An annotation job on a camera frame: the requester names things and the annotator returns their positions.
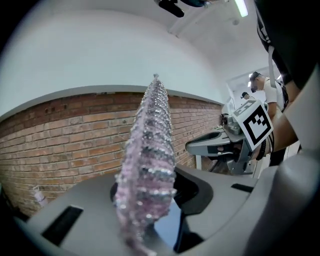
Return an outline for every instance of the ceiling light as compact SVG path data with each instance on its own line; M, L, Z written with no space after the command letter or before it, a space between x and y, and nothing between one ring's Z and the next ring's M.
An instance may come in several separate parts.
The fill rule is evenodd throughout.
M248 15L248 9L245 3L245 0L235 0L236 5L238 6L241 17Z

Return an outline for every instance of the black cap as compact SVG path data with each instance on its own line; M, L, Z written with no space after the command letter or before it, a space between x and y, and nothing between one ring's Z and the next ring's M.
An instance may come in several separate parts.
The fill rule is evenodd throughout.
M246 95L249 95L247 92L242 93L241 99L243 99Z
M250 82L251 83L254 82L259 75L261 74L258 72L253 72L252 75L250 76Z

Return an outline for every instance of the white shirt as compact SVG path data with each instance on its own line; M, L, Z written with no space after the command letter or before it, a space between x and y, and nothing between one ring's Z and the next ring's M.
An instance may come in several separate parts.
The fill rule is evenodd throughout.
M264 81L263 90L265 92L266 103L276 103L276 114L275 117L278 119L282 115L284 110L284 95L282 93L281 85L275 82L275 87L271 86L270 78L266 78Z

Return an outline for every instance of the sequined tube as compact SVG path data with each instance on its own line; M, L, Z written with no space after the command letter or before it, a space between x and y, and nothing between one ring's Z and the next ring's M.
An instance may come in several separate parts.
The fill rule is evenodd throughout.
M136 255L155 252L143 245L146 227L169 213L176 193L175 157L168 94L158 75L147 88L116 177L117 215L126 243Z

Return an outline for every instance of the brick wall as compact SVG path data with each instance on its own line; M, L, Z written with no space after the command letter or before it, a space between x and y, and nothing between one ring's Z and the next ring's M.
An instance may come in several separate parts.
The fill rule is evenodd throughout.
M0 183L15 207L40 209L32 188L49 201L76 183L118 172L142 93L85 94L33 106L0 123ZM176 161L192 168L185 143L219 125L221 107L169 97ZM206 168L210 162L206 159Z

